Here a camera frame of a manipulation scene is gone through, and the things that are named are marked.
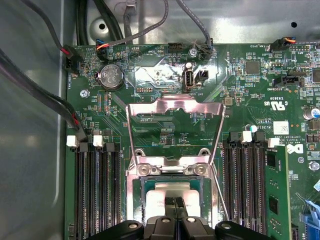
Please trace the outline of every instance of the blue wire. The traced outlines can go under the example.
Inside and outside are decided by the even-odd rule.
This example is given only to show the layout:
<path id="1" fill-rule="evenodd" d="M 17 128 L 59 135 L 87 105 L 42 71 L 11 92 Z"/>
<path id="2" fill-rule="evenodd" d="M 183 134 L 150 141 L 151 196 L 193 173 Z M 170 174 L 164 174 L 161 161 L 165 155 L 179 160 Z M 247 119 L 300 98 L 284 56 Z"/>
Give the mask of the blue wire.
<path id="1" fill-rule="evenodd" d="M 105 42 L 104 41 L 101 41 L 100 39 L 97 39 L 96 40 L 98 43 L 100 43 L 100 44 L 105 44 Z"/>

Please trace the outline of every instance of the gray metal panel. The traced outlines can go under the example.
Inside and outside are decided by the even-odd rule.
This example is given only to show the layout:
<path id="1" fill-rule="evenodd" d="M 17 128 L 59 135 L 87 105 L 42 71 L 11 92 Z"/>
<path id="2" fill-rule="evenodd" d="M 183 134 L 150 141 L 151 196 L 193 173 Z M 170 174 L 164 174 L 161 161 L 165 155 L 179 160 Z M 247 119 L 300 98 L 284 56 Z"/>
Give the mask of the gray metal panel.
<path id="1" fill-rule="evenodd" d="M 69 15 L 66 9 L 74 3 L 34 2 L 49 15 L 58 36 L 64 25 L 64 42 L 71 43 L 73 12 Z M 4 0 L 0 23 L 0 48 L 42 87 L 64 93 L 61 53 L 42 19 L 20 1 Z M 65 128 L 60 132 L 53 111 L 2 75 L 0 96 L 0 239 L 63 239 Z"/>
<path id="2" fill-rule="evenodd" d="M 296 36 L 298 41 L 320 39 L 319 0 L 184 0 L 208 28 L 213 42 L 271 43 L 283 36 Z M 108 0 L 115 16 L 123 23 L 125 0 Z M 158 22 L 164 13 L 162 0 L 138 0 L 139 17 L 132 17 L 132 32 Z M 102 22 L 93 1 L 88 10 L 88 32 L 93 39 L 108 41 L 107 29 L 99 29 Z M 169 0 L 169 16 L 158 29 L 135 41 L 139 44 L 204 41 L 202 33 L 179 8 Z"/>

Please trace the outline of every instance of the black cable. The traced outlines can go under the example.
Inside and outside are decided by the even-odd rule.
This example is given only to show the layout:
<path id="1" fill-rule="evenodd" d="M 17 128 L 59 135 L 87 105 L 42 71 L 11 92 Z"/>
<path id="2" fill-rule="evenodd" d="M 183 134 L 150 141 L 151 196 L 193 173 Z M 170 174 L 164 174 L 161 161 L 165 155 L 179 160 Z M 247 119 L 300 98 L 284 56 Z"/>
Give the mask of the black cable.
<path id="1" fill-rule="evenodd" d="M 79 1 L 79 12 L 77 14 L 77 22 L 79 27 L 79 45 L 89 45 L 87 35 L 87 5 L 88 0 Z"/>
<path id="2" fill-rule="evenodd" d="M 80 121 L 77 119 L 77 115 L 73 106 L 62 98 L 49 93 L 48 91 L 37 85 L 17 66 L 11 63 L 12 61 L 0 49 L 0 73 L 8 78 L 16 86 L 29 93 L 31 96 L 42 102 L 57 114 L 61 115 L 61 117 L 66 120 L 68 125 L 75 129 L 78 139 L 80 141 L 85 140 L 87 136 Z"/>
<path id="3" fill-rule="evenodd" d="M 0 49 L 0 57 L 5 60 L 7 63 L 9 63 L 9 65 L 13 68 L 14 72 L 17 74 L 20 74 L 21 76 L 26 76 L 15 64 L 14 62 L 11 61 L 11 59 Z M 45 90 L 44 88 L 40 87 L 38 84 L 36 84 L 34 81 L 27 80 L 29 82 L 30 85 L 32 85 L 33 88 L 37 89 L 38 91 L 43 92 L 44 94 L 48 95 L 49 97 L 51 97 L 53 100 L 59 102 L 61 105 L 64 105 L 65 108 L 70 112 L 70 114 L 75 113 L 75 109 L 74 107 L 66 100 L 64 100 L 63 98 L 52 94 L 51 92 Z"/>
<path id="4" fill-rule="evenodd" d="M 147 33 L 149 33 L 150 31 L 160 27 L 168 18 L 168 14 L 169 14 L 169 3 L 168 3 L 168 0 L 163 0 L 164 2 L 164 15 L 162 17 L 162 19 L 155 23 L 154 25 L 151 25 L 149 27 L 147 27 L 146 29 L 132 35 L 132 36 L 129 36 L 129 37 L 126 37 L 122 40 L 117 40 L 117 41 L 112 41 L 110 43 L 105 43 L 105 44 L 102 44 L 100 45 L 97 50 L 101 49 L 101 48 L 106 48 L 106 47 L 112 47 L 112 46 L 116 46 L 116 45 L 119 45 L 119 44 L 122 44 L 122 43 L 126 43 L 126 42 L 129 42 L 129 41 L 132 41 L 133 39 L 136 39 L 136 38 L 140 38 L 142 37 L 143 35 L 146 35 Z"/>
<path id="5" fill-rule="evenodd" d="M 132 31 L 131 31 L 131 16 L 130 16 L 130 7 L 126 7 L 124 14 L 123 14 L 123 27 L 124 27 L 124 36 L 125 38 L 131 37 L 132 36 Z M 126 44 L 132 45 L 133 41 L 127 41 Z"/>
<path id="6" fill-rule="evenodd" d="M 176 0 L 176 2 L 178 3 L 178 5 L 180 6 L 180 8 L 194 21 L 194 23 L 199 27 L 199 29 L 201 30 L 201 32 L 203 33 L 204 37 L 205 37 L 205 42 L 208 46 L 209 49 L 212 48 L 211 46 L 211 37 L 210 34 L 207 30 L 207 28 L 205 27 L 205 25 L 203 24 L 203 22 L 200 20 L 199 17 L 197 17 L 197 15 L 195 15 L 190 8 L 187 7 L 187 5 L 185 4 L 184 0 Z"/>
<path id="7" fill-rule="evenodd" d="M 119 23 L 112 11 L 105 4 L 104 0 L 93 0 L 96 8 L 101 14 L 106 26 L 108 27 L 110 38 L 112 41 L 121 40 L 124 38 Z"/>
<path id="8" fill-rule="evenodd" d="M 80 0 L 76 0 L 76 9 L 75 9 L 75 37 L 76 37 L 76 44 L 80 44 L 80 33 L 79 33 L 79 7 L 80 7 Z"/>
<path id="9" fill-rule="evenodd" d="M 52 25 L 49 17 L 45 14 L 45 12 L 40 8 L 38 7 L 37 5 L 35 5 L 33 2 L 31 2 L 30 0 L 21 0 L 21 2 L 23 2 L 28 8 L 30 8 L 31 10 L 33 10 L 34 12 L 36 12 L 42 19 L 43 21 L 45 22 L 46 26 L 48 27 L 48 30 L 51 34 L 51 37 L 54 41 L 54 44 L 57 46 L 58 49 L 60 49 L 62 52 L 64 52 L 65 54 L 70 54 L 67 50 L 65 50 L 60 41 L 59 41 L 59 38 L 56 34 L 56 31 L 55 31 L 55 28 L 54 26 Z"/>
<path id="10" fill-rule="evenodd" d="M 51 108 L 56 113 L 61 115 L 72 128 L 76 129 L 76 131 L 79 130 L 79 126 L 75 123 L 75 119 L 69 113 L 69 111 L 67 111 L 61 104 L 58 104 L 52 101 L 52 98 L 50 98 L 48 95 L 32 89 L 29 86 L 29 84 L 25 82 L 25 79 L 23 79 L 20 74 L 14 73 L 14 69 L 12 68 L 12 66 L 10 66 L 8 62 L 5 61 L 1 56 L 0 56 L 0 73 L 3 74 L 12 83 L 17 85 L 19 88 L 25 90 L 32 97 L 39 100 L 44 105 L 46 105 L 47 107 Z"/>
<path id="11" fill-rule="evenodd" d="M 113 27 L 115 28 L 115 31 L 117 33 L 117 38 L 120 40 L 120 39 L 124 39 L 124 35 L 122 34 L 122 31 L 121 31 L 121 27 L 119 25 L 119 22 L 118 20 L 116 19 L 114 13 L 110 10 L 110 8 L 108 7 L 108 5 L 105 3 L 105 1 L 103 1 L 103 4 L 104 4 L 104 7 L 105 7 L 105 11 L 106 13 L 110 16 L 112 22 L 113 22 Z"/>

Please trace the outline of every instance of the mounting screw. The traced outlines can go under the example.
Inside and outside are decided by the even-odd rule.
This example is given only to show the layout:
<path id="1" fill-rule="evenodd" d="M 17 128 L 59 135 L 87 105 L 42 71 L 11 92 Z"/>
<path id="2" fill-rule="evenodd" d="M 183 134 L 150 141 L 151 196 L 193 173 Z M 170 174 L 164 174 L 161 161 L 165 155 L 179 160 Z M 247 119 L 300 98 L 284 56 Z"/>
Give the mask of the mounting screw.
<path id="1" fill-rule="evenodd" d="M 318 171 L 320 169 L 320 164 L 316 161 L 309 162 L 309 169 L 312 171 Z"/>
<path id="2" fill-rule="evenodd" d="M 150 174 L 150 168 L 147 165 L 141 165 L 138 171 L 141 176 L 147 176 Z"/>
<path id="3" fill-rule="evenodd" d="M 198 56 L 198 50 L 195 48 L 190 48 L 189 50 L 189 56 L 191 58 L 195 58 L 196 56 Z"/>
<path id="4" fill-rule="evenodd" d="M 193 217 L 188 217 L 187 221 L 193 224 L 196 220 Z"/>
<path id="5" fill-rule="evenodd" d="M 207 168 L 204 165 L 198 165 L 195 167 L 194 172 L 197 175 L 204 175 L 206 174 Z"/>
<path id="6" fill-rule="evenodd" d="M 224 229 L 231 229 L 231 226 L 228 223 L 222 223 L 221 227 L 223 227 Z"/>
<path id="7" fill-rule="evenodd" d="M 129 225 L 129 228 L 130 228 L 130 229 L 135 229 L 135 228 L 137 228 L 137 227 L 138 227 L 137 224 L 130 224 L 130 225 Z"/>
<path id="8" fill-rule="evenodd" d="M 83 99 L 87 99 L 90 96 L 90 92 L 87 89 L 83 89 L 80 92 L 80 97 Z"/>

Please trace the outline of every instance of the barcode sticker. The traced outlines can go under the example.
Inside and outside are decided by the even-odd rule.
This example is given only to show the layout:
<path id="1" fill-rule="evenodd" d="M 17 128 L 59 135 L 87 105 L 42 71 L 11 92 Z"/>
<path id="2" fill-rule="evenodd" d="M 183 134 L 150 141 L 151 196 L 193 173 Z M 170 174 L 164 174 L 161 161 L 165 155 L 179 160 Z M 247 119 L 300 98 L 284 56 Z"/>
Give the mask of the barcode sticker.
<path id="1" fill-rule="evenodd" d="M 274 135 L 289 135 L 289 122 L 288 121 L 274 121 L 273 122 Z"/>

